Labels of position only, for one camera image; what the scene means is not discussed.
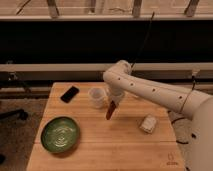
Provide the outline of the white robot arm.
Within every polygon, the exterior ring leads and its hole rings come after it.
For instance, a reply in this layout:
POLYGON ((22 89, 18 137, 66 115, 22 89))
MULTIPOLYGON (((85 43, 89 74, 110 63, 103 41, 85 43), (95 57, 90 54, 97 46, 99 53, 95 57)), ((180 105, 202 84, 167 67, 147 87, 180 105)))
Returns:
POLYGON ((110 99, 106 119, 111 118, 125 91, 182 114, 192 121, 186 170, 213 171, 213 95, 137 78, 131 72, 131 65, 120 60, 103 73, 110 99))

